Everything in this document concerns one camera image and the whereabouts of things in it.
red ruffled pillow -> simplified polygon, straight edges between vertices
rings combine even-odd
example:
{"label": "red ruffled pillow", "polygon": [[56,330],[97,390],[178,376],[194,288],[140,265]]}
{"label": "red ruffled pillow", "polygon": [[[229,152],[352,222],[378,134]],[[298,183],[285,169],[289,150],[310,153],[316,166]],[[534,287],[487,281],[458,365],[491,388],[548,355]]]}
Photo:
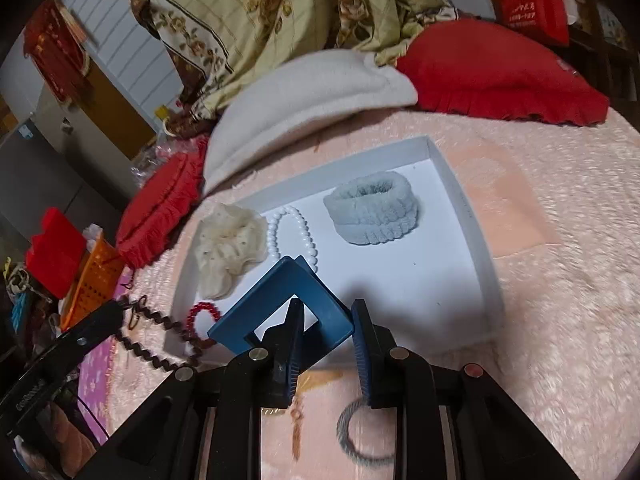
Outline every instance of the red ruffled pillow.
{"label": "red ruffled pillow", "polygon": [[167,247],[170,233],[200,198],[207,136],[197,153],[176,153],[129,203],[118,227],[116,248],[127,265],[141,269]]}
{"label": "red ruffled pillow", "polygon": [[479,20],[431,25],[396,67],[431,112],[587,126],[603,122],[609,108],[609,98],[551,50]]}

gray scrunchie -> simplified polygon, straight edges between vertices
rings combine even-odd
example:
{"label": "gray scrunchie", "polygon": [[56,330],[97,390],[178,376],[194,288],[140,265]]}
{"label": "gray scrunchie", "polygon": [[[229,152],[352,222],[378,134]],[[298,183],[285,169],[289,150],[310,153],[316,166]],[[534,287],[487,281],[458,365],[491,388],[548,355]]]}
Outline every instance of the gray scrunchie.
{"label": "gray scrunchie", "polygon": [[409,181],[382,171],[338,186],[324,197],[335,230],[350,244],[395,240],[415,227],[418,201]]}
{"label": "gray scrunchie", "polygon": [[340,418],[338,418],[338,424],[335,428],[335,434],[338,438],[338,444],[340,444],[340,448],[344,451],[345,455],[348,456],[349,459],[351,459],[351,461],[355,462],[356,464],[362,464],[374,468],[392,464],[395,460],[394,454],[388,456],[366,455],[356,449],[356,447],[353,445],[353,441],[349,437],[349,422],[351,421],[351,417],[355,412],[366,405],[367,400],[364,397],[360,397],[359,399],[356,399],[351,404],[349,404],[340,414]]}

wall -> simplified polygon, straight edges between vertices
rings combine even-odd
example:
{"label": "wall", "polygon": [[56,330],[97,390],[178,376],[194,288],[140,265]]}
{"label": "wall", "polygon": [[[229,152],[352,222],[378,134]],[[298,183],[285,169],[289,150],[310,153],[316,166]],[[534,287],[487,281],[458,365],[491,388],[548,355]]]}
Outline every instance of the wall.
{"label": "wall", "polygon": [[31,59],[24,57],[23,46],[20,34],[0,67],[0,94],[20,122],[36,109],[44,86],[38,69]]}
{"label": "wall", "polygon": [[160,105],[175,107],[182,83],[161,41],[138,25],[129,0],[62,0],[90,39],[85,48],[113,85],[149,124]]}

floral comforter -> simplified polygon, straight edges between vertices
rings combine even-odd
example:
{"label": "floral comforter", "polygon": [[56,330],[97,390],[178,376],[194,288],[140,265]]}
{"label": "floral comforter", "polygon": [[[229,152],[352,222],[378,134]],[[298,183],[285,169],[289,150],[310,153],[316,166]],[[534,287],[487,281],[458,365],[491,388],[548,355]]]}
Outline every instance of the floral comforter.
{"label": "floral comforter", "polygon": [[193,119],[210,120],[242,88],[282,63],[323,48],[404,54],[447,0],[130,0],[138,21],[166,44]]}

white tray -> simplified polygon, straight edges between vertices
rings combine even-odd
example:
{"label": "white tray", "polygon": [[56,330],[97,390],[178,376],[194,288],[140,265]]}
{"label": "white tray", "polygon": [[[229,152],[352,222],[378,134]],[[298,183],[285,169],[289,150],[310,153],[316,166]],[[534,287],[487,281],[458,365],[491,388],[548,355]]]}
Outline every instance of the white tray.
{"label": "white tray", "polygon": [[[417,227],[399,240],[356,246],[344,241],[322,198],[338,185],[377,171],[395,170],[411,183],[419,202]],[[415,137],[336,160],[265,188],[237,202],[268,219],[283,205],[297,207],[318,249],[318,277],[347,306],[364,298],[375,324],[388,327],[396,342],[427,356],[490,338],[502,324],[504,304],[493,262],[476,217],[453,172],[428,137]],[[278,228],[282,256],[303,253],[294,220]],[[198,231],[194,244],[198,240]],[[184,320],[199,302],[198,266],[189,250],[178,279],[171,315]],[[263,262],[242,275],[232,293],[215,303],[224,314],[269,270]],[[288,301],[258,330],[284,321]],[[305,325],[316,318],[306,310]],[[196,328],[206,333],[206,315]],[[354,361],[351,339],[318,365]],[[164,349],[184,357],[185,347],[167,336]],[[224,364],[233,354],[222,345],[205,352],[203,362]]]}

